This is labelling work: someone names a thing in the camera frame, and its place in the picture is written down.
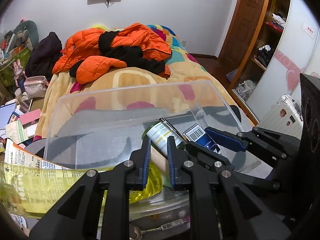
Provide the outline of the blue white small box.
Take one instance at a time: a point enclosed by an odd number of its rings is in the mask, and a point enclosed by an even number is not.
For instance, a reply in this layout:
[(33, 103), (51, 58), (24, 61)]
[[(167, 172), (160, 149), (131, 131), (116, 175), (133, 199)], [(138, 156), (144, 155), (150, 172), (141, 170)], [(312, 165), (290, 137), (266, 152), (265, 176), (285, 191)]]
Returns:
[(221, 149), (216, 142), (205, 132), (200, 124), (194, 124), (183, 132), (183, 137), (187, 141), (195, 142), (215, 153), (220, 154)]

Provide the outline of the metal bear claw scratcher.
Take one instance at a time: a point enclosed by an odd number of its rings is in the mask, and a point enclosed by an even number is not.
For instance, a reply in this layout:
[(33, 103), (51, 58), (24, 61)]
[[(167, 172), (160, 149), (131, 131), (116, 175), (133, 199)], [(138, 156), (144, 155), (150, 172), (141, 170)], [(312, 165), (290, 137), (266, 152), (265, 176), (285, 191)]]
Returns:
[(130, 224), (129, 225), (129, 239), (134, 239), (134, 240), (138, 240), (138, 239), (142, 239), (143, 235), (149, 232), (157, 232), (157, 231), (165, 231), (168, 229), (172, 229), (175, 228), (177, 226), (181, 226), (185, 223), (189, 222), (189, 219), (187, 219), (186, 217), (184, 218), (179, 218), (177, 220), (162, 224), (156, 228), (151, 228), (151, 229), (146, 229), (146, 230), (142, 230), (139, 227)]

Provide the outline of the dark green glass jar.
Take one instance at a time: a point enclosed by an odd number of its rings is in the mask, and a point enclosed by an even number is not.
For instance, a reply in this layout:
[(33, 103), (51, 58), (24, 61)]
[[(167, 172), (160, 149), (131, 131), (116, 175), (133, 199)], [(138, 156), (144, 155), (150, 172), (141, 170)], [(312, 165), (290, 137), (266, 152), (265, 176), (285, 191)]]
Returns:
[(167, 139), (174, 137), (177, 148), (184, 148), (185, 140), (179, 131), (165, 118), (160, 118), (156, 123), (149, 126), (142, 134), (142, 138), (149, 137), (153, 147), (167, 158)]

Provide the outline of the green repellent spray bottle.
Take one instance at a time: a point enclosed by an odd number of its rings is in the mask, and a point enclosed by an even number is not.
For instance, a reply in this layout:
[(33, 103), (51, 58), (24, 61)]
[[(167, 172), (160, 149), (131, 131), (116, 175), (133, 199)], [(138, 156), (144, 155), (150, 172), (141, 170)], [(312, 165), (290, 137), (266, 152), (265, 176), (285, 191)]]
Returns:
[(11, 213), (40, 218), (84, 172), (46, 161), (8, 140), (1, 161), (1, 201)]

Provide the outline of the clear plastic storage bin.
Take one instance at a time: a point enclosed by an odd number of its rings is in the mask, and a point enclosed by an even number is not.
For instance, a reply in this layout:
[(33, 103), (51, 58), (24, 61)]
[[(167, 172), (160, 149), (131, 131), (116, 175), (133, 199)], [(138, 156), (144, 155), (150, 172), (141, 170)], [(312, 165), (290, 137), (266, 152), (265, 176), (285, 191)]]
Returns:
[(194, 124), (233, 134), (252, 129), (208, 80), (81, 92), (57, 101), (44, 157), (71, 169), (115, 166), (141, 147), (144, 131), (160, 118), (180, 133)]

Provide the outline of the white suitcase with stickers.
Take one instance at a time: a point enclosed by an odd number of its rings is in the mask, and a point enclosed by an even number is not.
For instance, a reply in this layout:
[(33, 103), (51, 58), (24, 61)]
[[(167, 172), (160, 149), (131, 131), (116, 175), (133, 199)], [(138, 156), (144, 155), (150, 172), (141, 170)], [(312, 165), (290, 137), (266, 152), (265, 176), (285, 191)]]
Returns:
[(301, 107), (290, 95), (283, 95), (257, 126), (301, 139), (303, 130)]

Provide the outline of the colourful patterned bedspread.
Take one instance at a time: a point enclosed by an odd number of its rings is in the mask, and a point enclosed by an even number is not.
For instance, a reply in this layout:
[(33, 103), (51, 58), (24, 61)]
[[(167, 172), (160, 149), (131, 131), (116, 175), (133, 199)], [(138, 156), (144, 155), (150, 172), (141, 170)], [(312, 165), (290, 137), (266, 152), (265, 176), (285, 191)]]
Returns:
[[(160, 74), (130, 67), (124, 61), (103, 57), (98, 48), (101, 35), (115, 34), (112, 49), (119, 46), (139, 46), (144, 59), (163, 60)], [(73, 92), (102, 89), (209, 80), (229, 105), (235, 105), (227, 90), (211, 76), (182, 46), (175, 33), (160, 25), (134, 23), (124, 29), (90, 28), (72, 35), (55, 63), (35, 136), (45, 138), (58, 98)]]

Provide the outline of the wooden wardrobe shelf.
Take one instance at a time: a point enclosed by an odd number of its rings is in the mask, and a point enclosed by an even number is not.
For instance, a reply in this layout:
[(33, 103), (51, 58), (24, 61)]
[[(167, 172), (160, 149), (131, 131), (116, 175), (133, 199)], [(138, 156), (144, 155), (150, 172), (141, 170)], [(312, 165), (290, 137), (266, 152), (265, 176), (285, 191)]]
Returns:
[(266, 72), (289, 14), (290, 0), (264, 0), (254, 35), (229, 90), (237, 102), (245, 103)]

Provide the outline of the wooden door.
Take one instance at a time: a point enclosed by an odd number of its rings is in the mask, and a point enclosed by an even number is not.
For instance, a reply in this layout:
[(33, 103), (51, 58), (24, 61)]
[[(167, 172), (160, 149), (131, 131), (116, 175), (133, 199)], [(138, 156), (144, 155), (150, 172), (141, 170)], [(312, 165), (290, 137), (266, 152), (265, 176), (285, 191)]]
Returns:
[(264, 0), (237, 0), (219, 60), (226, 70), (240, 66), (257, 27)]

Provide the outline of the pink pouch bag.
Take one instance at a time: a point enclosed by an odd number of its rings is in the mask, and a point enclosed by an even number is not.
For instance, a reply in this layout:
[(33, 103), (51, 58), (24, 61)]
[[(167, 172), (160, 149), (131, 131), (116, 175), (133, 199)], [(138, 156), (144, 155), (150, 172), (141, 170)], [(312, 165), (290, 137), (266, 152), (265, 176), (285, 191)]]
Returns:
[(44, 98), (49, 82), (45, 76), (33, 76), (26, 78), (24, 88), (28, 98)]

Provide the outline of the dark purple garment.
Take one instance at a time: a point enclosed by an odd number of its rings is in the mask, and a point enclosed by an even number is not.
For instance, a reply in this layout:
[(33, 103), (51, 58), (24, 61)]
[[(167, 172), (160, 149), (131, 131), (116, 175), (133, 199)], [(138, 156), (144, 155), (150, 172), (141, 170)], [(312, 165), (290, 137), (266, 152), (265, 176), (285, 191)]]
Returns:
[(62, 56), (62, 43), (55, 32), (42, 39), (31, 53), (25, 67), (26, 77), (45, 76), (52, 79), (53, 67)]

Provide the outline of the orange puffer jacket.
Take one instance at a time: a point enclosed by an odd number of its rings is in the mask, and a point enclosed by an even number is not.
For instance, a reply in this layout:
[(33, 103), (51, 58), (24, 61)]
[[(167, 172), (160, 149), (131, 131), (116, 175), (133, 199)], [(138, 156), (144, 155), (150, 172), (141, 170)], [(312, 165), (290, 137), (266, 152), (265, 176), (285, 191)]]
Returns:
[(93, 82), (111, 68), (136, 67), (164, 78), (171, 76), (166, 61), (172, 50), (154, 28), (134, 23), (122, 30), (90, 28), (71, 36), (52, 73), (69, 72), (77, 83)]

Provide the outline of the teal neck pillow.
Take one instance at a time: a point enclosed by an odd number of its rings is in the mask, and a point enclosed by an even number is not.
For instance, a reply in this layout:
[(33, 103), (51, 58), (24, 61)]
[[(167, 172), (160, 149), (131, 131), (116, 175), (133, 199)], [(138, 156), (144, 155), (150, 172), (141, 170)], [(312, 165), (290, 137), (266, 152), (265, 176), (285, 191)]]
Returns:
[(17, 37), (22, 38), (22, 42), (33, 51), (39, 43), (39, 33), (37, 25), (34, 21), (27, 20), (21, 22), (14, 30), (13, 33)]

